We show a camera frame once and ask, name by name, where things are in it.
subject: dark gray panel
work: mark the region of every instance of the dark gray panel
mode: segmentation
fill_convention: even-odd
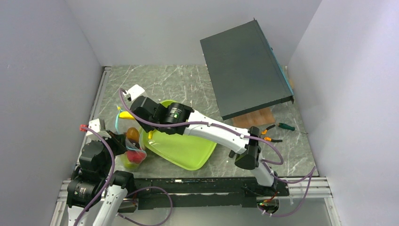
[[[224,120],[293,100],[256,20],[200,42]]]

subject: wall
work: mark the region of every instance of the wall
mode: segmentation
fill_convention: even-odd
[[[0,225],[49,225],[102,68],[63,0],[0,9]]]
[[[102,65],[205,64],[200,40],[255,17],[287,65],[321,0],[66,0]]]
[[[288,65],[343,225],[397,225],[398,10],[323,0]]]

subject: table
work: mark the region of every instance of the table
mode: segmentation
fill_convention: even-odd
[[[114,66],[101,102],[99,118],[105,120],[106,128],[115,131],[115,116],[121,106],[118,89],[128,89],[135,84],[142,86],[154,100],[173,99],[192,106],[204,115],[232,125],[231,120],[223,120],[216,104],[212,83],[204,65],[123,65]],[[296,103],[283,103],[271,107],[277,121],[291,124],[304,130]],[[273,166],[279,176],[304,176],[315,165],[307,136],[299,132],[271,129],[268,136],[281,138],[275,146],[284,157],[284,164]],[[263,156],[278,161],[273,150],[261,144]],[[234,165],[228,157],[230,150],[217,145],[205,165],[196,171],[188,171],[171,162],[149,153],[144,162],[133,171],[136,178],[200,178],[200,177],[251,177],[248,170]],[[119,158],[116,170],[124,170]]]
[[[224,120],[294,100],[256,20],[200,42]]]

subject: screwdriver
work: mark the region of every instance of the screwdriver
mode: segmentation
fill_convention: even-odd
[[[291,131],[295,131],[296,130],[295,127],[289,126],[289,125],[287,125],[285,123],[279,123],[279,127],[282,128],[282,129],[288,129],[288,130],[291,130]],[[308,134],[307,132],[303,132],[303,131],[300,131],[300,130],[296,130],[296,131],[304,133],[304,134]]]

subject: green screwdriver handle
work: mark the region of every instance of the green screwdriver handle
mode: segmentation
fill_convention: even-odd
[[[288,126],[285,123],[279,123],[279,127],[282,128],[282,129],[288,129],[288,130],[291,130],[291,131],[295,131],[295,127]]]

